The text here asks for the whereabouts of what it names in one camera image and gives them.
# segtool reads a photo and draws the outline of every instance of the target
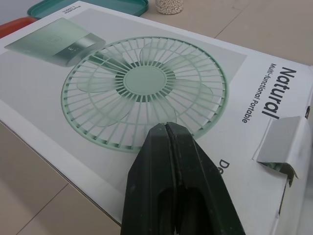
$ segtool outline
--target white beads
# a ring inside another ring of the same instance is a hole
[[[183,0],[156,0],[156,9],[165,15],[177,14],[183,9]]]

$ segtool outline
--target plastic lid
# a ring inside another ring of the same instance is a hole
[[[41,19],[75,2],[76,0],[44,0],[29,8],[27,14]],[[148,9],[148,0],[85,0],[85,2],[135,16],[142,15]]]
[[[25,26],[35,22],[36,19],[32,17],[23,17],[14,21],[0,25],[0,38],[3,38]]]

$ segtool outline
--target fan grille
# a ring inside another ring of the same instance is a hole
[[[93,52],[74,67],[62,109],[84,138],[138,152],[153,126],[176,122],[198,138],[221,116],[227,83],[214,59],[186,42],[135,38]]]

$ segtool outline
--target portable fan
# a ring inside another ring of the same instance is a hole
[[[6,48],[65,67],[77,63],[63,85],[61,105],[69,124],[87,140],[138,152],[158,123],[183,125],[197,138],[222,115],[226,78],[200,48],[162,37],[127,39],[103,48],[103,39],[66,19],[58,21],[66,22],[61,31],[55,21]],[[73,30],[66,31],[66,25]],[[34,38],[41,39],[43,48],[56,45],[43,55]]]

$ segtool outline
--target product box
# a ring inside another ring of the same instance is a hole
[[[309,66],[79,1],[2,38],[0,79],[0,120],[117,222],[149,129],[171,121],[219,168],[247,235],[296,233]]]

